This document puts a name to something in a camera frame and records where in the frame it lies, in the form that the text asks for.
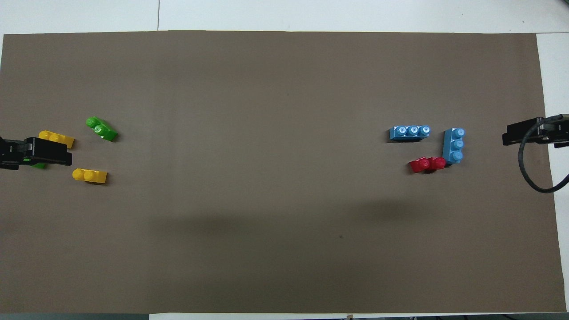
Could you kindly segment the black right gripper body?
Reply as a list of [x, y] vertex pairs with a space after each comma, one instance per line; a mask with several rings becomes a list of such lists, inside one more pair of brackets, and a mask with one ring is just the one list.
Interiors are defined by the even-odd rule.
[[554, 148], [569, 146], [569, 116], [551, 116], [546, 118], [547, 144]]

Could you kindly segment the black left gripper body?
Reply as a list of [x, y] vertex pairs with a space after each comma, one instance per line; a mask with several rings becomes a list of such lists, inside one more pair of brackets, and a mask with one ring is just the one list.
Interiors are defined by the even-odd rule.
[[20, 166], [28, 165], [24, 161], [27, 147], [27, 138], [24, 140], [7, 140], [0, 138], [0, 168], [18, 170]]

